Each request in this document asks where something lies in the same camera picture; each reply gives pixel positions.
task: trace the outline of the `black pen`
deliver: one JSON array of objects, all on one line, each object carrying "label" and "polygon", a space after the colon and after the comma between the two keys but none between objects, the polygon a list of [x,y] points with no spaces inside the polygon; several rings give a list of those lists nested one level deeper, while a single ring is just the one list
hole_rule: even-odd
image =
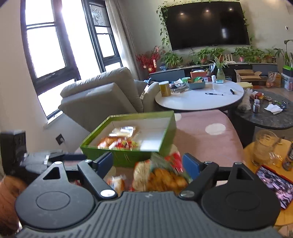
[{"label": "black pen", "polygon": [[224,94],[217,94],[217,93],[205,93],[207,95],[220,95],[220,96],[224,96]]}]

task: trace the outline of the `black marble table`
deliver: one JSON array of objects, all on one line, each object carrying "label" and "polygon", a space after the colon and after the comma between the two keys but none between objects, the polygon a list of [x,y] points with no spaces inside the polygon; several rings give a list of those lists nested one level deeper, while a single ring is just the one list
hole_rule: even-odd
[{"label": "black marble table", "polygon": [[269,130],[285,130],[293,127],[293,102],[279,94],[261,89],[257,89],[256,91],[264,93],[265,96],[271,97],[273,100],[279,102],[285,101],[287,103],[287,108],[274,115],[270,111],[265,110],[269,102],[263,100],[260,105],[259,113],[254,113],[252,110],[254,101],[250,100],[250,111],[243,113],[235,110],[230,119],[238,133],[243,147],[246,147],[252,142],[255,126]]}]

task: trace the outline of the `power socket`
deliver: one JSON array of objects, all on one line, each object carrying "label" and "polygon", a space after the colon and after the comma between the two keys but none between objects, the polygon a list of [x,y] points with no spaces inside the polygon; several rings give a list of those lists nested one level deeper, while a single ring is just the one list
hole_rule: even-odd
[{"label": "power socket", "polygon": [[65,141],[62,134],[60,134],[56,137],[56,141],[57,141],[58,145],[61,145]]}]

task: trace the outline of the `triangular hole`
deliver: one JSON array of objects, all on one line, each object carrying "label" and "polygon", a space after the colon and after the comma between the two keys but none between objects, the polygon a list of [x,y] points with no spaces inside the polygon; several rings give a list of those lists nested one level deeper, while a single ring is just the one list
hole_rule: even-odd
[{"label": "triangular hole", "polygon": [[241,180],[252,180],[250,175],[248,173],[246,173],[246,171],[242,168],[237,169],[237,177],[236,178],[241,179]]},{"label": "triangular hole", "polygon": [[51,179],[59,179],[59,178],[60,178],[59,168],[55,167],[43,179],[51,180]]}]

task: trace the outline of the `black tv screen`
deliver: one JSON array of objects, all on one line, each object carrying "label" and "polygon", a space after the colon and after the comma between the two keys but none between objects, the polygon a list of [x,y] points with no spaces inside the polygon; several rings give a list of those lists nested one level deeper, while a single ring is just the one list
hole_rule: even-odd
[{"label": "black tv screen", "polygon": [[168,7],[163,14],[173,50],[250,44],[239,2],[188,3]]}]

